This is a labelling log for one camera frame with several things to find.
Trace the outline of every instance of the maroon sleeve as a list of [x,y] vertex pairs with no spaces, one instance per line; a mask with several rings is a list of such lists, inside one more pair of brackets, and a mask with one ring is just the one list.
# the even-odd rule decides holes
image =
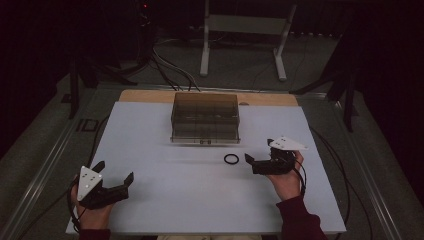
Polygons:
[[109,229],[81,229],[79,240],[108,240],[110,238]]
[[320,227],[321,220],[306,210],[302,196],[277,203],[277,207],[283,218],[281,235],[284,240],[327,239]]

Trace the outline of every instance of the dark background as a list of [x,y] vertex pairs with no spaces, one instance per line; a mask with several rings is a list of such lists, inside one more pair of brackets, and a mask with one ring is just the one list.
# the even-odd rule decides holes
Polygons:
[[[202,1],[146,2],[149,18],[170,35],[189,37],[190,29],[203,23]],[[274,17],[287,9],[281,4],[262,11],[268,2],[257,2],[216,1],[211,11]],[[131,0],[0,3],[0,156],[56,94],[56,83],[69,73],[70,56],[80,53],[113,66],[119,66],[118,59],[134,59],[137,18],[133,6]],[[359,54],[356,89],[363,92],[421,203],[423,22],[424,6],[414,0],[314,1],[299,4],[292,25],[295,35],[340,38],[326,71],[350,66],[349,57]],[[358,41],[364,44],[358,47]]]

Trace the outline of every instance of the metal stand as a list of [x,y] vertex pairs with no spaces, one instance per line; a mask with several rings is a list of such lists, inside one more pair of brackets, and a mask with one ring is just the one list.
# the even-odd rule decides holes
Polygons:
[[281,54],[290,31],[290,26],[295,12],[296,5],[293,4],[286,19],[215,15],[209,13],[209,0],[205,0],[205,26],[200,76],[206,77],[208,75],[210,52],[209,31],[223,31],[280,35],[280,44],[274,49],[275,65],[277,67],[278,79],[280,81],[287,80]]

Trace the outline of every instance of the white tabletop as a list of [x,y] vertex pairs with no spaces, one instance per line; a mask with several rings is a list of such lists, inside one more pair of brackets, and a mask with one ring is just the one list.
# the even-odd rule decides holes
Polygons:
[[[115,204],[110,228],[115,233],[269,234],[281,230],[269,180],[252,174],[248,153],[269,159],[267,139],[282,135],[305,144],[305,204],[321,218],[325,233],[346,231],[301,107],[240,106],[240,144],[228,146],[171,143],[169,103],[117,102],[100,141],[93,166],[105,161],[104,187],[134,182],[129,199]],[[240,162],[229,165],[226,154]],[[72,233],[71,223],[66,230]]]

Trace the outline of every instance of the o-ring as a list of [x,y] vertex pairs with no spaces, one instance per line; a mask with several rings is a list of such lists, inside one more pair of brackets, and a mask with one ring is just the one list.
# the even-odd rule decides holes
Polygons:
[[[237,159],[237,160],[236,160],[235,162],[229,162],[229,161],[227,161],[227,157],[229,157],[229,156],[236,157],[236,159]],[[239,161],[238,156],[237,156],[237,155],[235,155],[235,154],[232,154],[232,153],[227,154],[227,155],[225,155],[225,157],[224,157],[224,162],[226,162],[226,163],[228,163],[228,164],[230,164],[230,165],[237,164],[237,163],[238,163],[238,161]]]

